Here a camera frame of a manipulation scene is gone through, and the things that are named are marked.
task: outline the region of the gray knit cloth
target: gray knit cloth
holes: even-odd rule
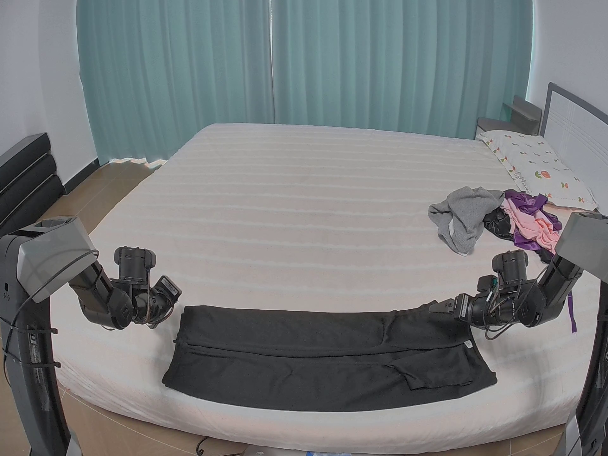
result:
[[[429,206],[429,218],[437,225],[439,237],[458,254],[466,255],[483,233],[483,217],[502,204],[502,191],[456,189],[445,201]]]

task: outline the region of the white wall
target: white wall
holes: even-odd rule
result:
[[[528,100],[545,107],[550,81],[608,113],[608,0],[534,0]]]
[[[0,153],[41,132],[64,184],[97,157],[79,77],[76,0],[0,0]]]

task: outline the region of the baseboard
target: baseboard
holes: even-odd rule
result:
[[[93,172],[99,169],[99,158],[88,164],[83,170],[78,172],[72,179],[63,185],[64,194],[70,194],[76,186],[89,177]]]

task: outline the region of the white sticker label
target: white sticker label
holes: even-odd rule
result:
[[[171,285],[171,283],[167,280],[166,277],[163,277],[161,283],[171,292],[173,295],[178,295],[178,291],[175,287]]]
[[[460,308],[460,317],[462,319],[466,319],[466,307],[469,304],[469,296],[466,295],[465,298],[462,300],[462,307]]]

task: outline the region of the pile of clothes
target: pile of clothes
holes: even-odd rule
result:
[[[487,229],[516,247],[535,251],[544,263],[555,254],[562,224],[543,210],[547,197],[507,191],[461,187],[445,201],[429,206],[438,235],[454,252],[467,255]]]

